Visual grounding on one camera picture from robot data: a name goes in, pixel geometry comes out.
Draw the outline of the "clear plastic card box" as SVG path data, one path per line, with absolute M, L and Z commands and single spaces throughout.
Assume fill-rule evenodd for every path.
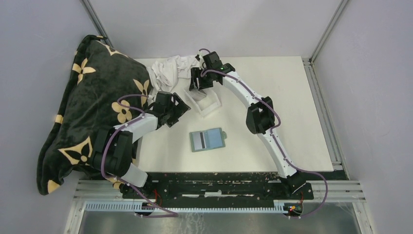
M 212 89 L 204 89 L 203 90 L 205 93 L 207 93 L 207 97 L 202 99 L 201 101 L 195 101 L 189 95 L 189 89 L 184 89 L 183 91 L 184 91 L 184 94 L 186 96 L 186 99 L 190 102 L 191 107 L 194 107 L 195 111 L 201 117 L 207 117 L 212 112 L 217 111 L 222 106 L 221 101 L 220 101 L 217 93 L 214 92 Z

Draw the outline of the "silver VIP credit card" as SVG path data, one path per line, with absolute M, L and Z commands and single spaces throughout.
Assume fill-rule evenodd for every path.
M 190 133 L 190 140 L 193 152 L 201 151 L 206 148 L 204 132 L 200 131 Z

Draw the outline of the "green leather card holder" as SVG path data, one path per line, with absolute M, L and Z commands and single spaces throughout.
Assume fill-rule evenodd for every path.
M 222 128 L 213 128 L 213 129 L 203 130 L 202 132 L 204 132 L 204 135 L 205 135 L 206 148 L 204 150 L 201 150 L 200 152 L 225 147 L 225 140 L 227 139 L 227 134 L 225 131 L 222 130 Z

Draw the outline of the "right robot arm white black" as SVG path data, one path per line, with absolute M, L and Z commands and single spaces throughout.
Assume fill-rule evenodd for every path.
M 223 63 L 216 52 L 200 49 L 195 56 L 198 68 L 191 68 L 189 90 L 201 91 L 219 83 L 230 90 L 246 107 L 246 126 L 259 137 L 270 153 L 282 183 L 282 195 L 294 199 L 306 184 L 300 170 L 293 164 L 283 146 L 276 128 L 281 125 L 279 115 L 273 109 L 270 97 L 264 97 L 248 86 L 230 63 Z

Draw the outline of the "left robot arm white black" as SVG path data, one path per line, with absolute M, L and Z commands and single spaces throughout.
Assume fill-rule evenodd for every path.
M 138 109 L 138 117 L 99 129 L 87 163 L 99 170 L 104 178 L 115 178 L 134 185 L 134 191 L 141 198 L 150 197 L 153 185 L 147 182 L 148 174 L 133 164 L 133 145 L 145 134 L 163 125 L 172 127 L 189 110 L 190 107 L 177 93 L 158 92 L 154 102 L 146 109 Z

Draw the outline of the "stack of credit cards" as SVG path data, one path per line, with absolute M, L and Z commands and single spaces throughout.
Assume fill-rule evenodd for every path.
M 192 90 L 192 91 L 189 92 L 189 95 L 195 101 L 201 101 L 202 99 L 207 97 L 207 93 L 205 93 L 203 90 Z

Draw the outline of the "white crumpled cloth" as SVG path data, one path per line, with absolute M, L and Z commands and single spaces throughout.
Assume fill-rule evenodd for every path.
M 190 70 L 199 67 L 200 62 L 195 56 L 172 56 L 160 58 L 152 62 L 147 71 L 152 85 L 151 95 L 159 91 L 171 92 L 179 83 L 188 85 Z

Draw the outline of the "black floral blanket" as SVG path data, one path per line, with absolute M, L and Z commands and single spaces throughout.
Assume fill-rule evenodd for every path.
M 72 171 L 101 177 L 100 169 L 88 163 L 98 130 L 137 117 L 139 109 L 148 106 L 151 90 L 145 65 L 106 45 L 103 36 L 84 37 L 38 156 L 38 192 L 52 193 Z

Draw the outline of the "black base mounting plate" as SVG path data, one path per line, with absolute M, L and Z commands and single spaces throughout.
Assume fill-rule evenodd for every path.
M 163 208 L 269 208 L 274 200 L 313 200 L 314 185 L 323 182 L 301 173 L 306 184 L 293 192 L 277 173 L 149 173 L 139 191 Z

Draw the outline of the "aluminium rail frame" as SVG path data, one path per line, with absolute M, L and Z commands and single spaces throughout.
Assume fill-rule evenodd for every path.
M 212 214 L 283 214 L 288 219 L 302 219 L 302 215 L 288 208 L 288 205 L 296 202 L 299 206 L 303 203 L 316 203 L 317 208 L 321 209 L 326 203 L 334 203 L 340 206 L 343 203 L 351 203 L 355 216 L 355 226 L 359 228 L 362 234 L 371 234 L 373 232 L 371 221 L 369 220 L 366 199 L 359 181 L 351 180 L 347 172 L 347 166 L 337 136 L 333 128 L 330 113 L 323 97 L 322 89 L 319 84 L 315 71 L 315 61 L 319 55 L 324 43 L 329 37 L 335 23 L 348 5 L 348 1 L 342 0 L 337 6 L 336 11 L 331 17 L 326 29 L 318 41 L 310 57 L 304 58 L 302 63 L 309 82 L 309 87 L 315 103 L 315 108 L 320 120 L 320 126 L 323 130 L 326 146 L 334 166 L 331 172 L 301 172 L 319 176 L 323 182 L 311 181 L 315 186 L 313 190 L 314 199 L 301 201 L 297 200 L 274 200 L 273 205 L 269 208 L 168 208 L 176 213 L 212 213 Z

